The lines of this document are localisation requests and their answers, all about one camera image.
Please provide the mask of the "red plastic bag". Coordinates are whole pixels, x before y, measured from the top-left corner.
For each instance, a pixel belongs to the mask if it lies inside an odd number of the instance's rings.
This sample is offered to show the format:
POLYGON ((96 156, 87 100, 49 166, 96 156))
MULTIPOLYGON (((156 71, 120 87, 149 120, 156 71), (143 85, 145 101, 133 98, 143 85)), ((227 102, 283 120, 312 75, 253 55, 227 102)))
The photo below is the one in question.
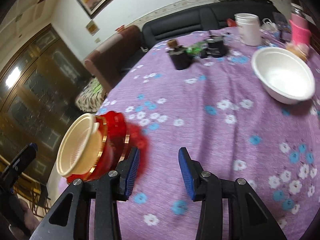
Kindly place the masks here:
POLYGON ((235 22, 235 20, 233 20, 233 19, 231 19, 231 18, 228 18, 228 19, 226 20, 226 22, 227 22, 227 26, 228 26, 228 27, 236 27, 236 26, 237 26, 237 23, 235 22))

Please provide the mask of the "dark wooden cabinet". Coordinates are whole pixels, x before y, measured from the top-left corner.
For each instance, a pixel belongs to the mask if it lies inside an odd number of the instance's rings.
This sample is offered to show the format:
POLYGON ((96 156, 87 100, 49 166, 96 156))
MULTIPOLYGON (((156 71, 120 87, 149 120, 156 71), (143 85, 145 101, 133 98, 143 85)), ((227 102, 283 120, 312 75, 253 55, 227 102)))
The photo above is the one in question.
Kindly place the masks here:
POLYGON ((45 185, 63 136, 80 116, 75 99, 90 78, 51 25, 35 34, 1 70, 1 157, 11 162, 36 143, 25 174, 45 185))

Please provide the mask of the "yellow snack packet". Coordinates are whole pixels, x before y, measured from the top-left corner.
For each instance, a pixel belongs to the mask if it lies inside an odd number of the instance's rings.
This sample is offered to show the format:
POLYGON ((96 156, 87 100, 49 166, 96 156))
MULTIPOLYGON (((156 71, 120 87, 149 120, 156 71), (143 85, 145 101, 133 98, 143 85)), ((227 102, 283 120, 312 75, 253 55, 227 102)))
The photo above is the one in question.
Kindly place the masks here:
POLYGON ((293 42, 289 42, 286 44, 286 50, 292 52, 297 57, 302 59, 304 62, 307 61, 309 55, 309 46, 303 43, 295 44, 293 42))

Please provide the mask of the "small wooden cylinder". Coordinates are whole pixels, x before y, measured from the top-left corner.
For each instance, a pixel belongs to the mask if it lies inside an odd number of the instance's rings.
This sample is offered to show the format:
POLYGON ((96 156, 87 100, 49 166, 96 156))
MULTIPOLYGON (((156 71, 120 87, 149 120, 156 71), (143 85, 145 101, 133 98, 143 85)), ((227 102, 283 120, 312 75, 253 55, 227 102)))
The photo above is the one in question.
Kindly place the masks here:
POLYGON ((174 49, 178 47, 178 42, 176 39, 170 39, 167 41, 167 45, 169 48, 174 49))

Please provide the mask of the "beige plastic bowl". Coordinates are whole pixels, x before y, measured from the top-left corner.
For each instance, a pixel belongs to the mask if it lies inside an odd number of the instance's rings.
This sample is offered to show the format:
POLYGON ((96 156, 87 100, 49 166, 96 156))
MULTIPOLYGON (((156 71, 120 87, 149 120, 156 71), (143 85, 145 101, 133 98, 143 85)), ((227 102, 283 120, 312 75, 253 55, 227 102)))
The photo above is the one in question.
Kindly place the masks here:
POLYGON ((97 162, 103 145, 103 135, 94 115, 86 113, 78 117, 61 141, 56 169, 67 178, 73 174, 86 174, 97 162))

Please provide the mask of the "gold wall plaque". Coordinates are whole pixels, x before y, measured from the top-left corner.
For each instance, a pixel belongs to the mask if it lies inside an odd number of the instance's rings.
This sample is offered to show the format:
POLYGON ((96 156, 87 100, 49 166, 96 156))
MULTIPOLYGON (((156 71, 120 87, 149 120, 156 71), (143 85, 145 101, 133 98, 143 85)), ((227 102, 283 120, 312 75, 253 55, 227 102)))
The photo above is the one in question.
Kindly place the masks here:
POLYGON ((86 29, 88 30, 88 32, 93 36, 95 35, 100 29, 99 27, 96 25, 96 23, 91 20, 87 25, 86 25, 86 29))

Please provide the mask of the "black round device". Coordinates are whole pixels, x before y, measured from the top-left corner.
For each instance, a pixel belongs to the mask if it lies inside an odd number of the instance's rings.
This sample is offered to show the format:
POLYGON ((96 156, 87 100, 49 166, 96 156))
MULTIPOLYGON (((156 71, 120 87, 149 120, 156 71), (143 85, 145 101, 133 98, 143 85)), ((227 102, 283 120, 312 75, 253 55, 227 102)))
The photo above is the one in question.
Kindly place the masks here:
POLYGON ((205 40, 204 52, 206 56, 220 58, 227 55, 228 48, 224 44, 223 37, 211 36, 205 40))

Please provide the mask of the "green item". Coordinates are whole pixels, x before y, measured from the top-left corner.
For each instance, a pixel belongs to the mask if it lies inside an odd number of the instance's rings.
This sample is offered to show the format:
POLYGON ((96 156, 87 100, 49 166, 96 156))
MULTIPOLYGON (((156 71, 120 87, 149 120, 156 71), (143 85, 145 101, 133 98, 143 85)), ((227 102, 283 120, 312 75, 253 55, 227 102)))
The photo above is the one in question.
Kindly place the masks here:
POLYGON ((205 50, 207 48, 206 42, 204 41, 200 41, 197 42, 195 44, 192 44, 190 46, 187 47, 187 53, 189 55, 200 55, 202 53, 203 50, 205 50))

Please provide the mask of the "red glass plate gold rim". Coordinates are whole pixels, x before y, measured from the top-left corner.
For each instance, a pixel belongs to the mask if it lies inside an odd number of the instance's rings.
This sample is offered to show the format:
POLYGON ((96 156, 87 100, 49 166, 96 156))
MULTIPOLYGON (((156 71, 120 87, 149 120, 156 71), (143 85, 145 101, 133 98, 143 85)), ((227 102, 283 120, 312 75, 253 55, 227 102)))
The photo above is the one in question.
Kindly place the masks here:
POLYGON ((75 179, 92 181, 111 171, 119 162, 120 146, 126 134, 126 121, 119 112, 109 111, 103 115, 94 115, 99 122, 99 131, 103 135, 103 145, 98 153, 97 162, 86 174, 73 174, 66 178, 67 184, 75 179))

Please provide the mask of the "patterned blanket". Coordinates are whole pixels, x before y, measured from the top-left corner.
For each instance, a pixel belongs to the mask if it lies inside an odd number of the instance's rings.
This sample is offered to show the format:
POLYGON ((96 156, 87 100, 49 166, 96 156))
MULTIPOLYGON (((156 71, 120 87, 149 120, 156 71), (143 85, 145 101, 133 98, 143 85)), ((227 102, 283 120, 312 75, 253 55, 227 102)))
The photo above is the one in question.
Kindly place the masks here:
POLYGON ((76 97, 75 105, 84 113, 95 113, 103 104, 106 96, 107 91, 103 89, 103 86, 94 77, 76 97))

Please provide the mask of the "pink bottle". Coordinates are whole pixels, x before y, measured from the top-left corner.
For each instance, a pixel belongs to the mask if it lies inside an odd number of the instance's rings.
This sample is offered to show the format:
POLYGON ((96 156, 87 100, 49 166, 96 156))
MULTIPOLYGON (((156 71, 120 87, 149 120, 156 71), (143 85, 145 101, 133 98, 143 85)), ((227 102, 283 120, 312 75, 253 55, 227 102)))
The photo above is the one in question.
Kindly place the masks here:
POLYGON ((310 44, 311 31, 308 28, 308 21, 301 15, 291 13, 292 42, 295 44, 310 44))

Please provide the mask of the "black leather sofa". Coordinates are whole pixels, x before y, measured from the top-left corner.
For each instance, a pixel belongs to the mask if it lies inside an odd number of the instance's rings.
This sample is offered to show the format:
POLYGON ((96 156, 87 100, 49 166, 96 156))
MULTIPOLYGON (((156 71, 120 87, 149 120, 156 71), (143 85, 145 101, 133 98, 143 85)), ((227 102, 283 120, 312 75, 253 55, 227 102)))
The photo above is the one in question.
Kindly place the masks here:
POLYGON ((227 27, 227 20, 237 13, 249 13, 274 19, 279 12, 270 0, 223 0, 184 9, 155 20, 142 27, 140 40, 144 49, 151 49, 158 42, 187 35, 195 31, 216 30, 227 27))

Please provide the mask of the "white foam bowl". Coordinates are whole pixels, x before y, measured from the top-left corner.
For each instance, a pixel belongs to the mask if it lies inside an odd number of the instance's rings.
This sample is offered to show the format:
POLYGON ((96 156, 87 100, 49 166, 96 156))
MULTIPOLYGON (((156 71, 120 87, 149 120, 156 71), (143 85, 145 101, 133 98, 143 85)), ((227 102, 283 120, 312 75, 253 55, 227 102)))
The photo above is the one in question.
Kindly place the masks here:
POLYGON ((308 101, 315 94, 316 83, 311 69, 286 49, 258 49, 251 58, 251 66, 268 94, 283 104, 308 101))

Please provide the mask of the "purple floral tablecloth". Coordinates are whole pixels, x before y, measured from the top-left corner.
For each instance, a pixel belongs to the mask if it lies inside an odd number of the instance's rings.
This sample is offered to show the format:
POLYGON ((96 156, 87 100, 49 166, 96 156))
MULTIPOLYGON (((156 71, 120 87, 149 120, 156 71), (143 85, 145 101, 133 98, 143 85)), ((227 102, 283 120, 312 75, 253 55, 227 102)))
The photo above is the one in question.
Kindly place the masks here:
POLYGON ((201 204, 184 187, 178 150, 227 180, 245 178, 288 239, 319 209, 319 94, 284 105, 251 67, 255 48, 236 28, 217 31, 230 52, 176 70, 159 42, 108 94, 98 114, 123 113, 148 148, 132 196, 118 203, 123 239, 194 239, 201 204))

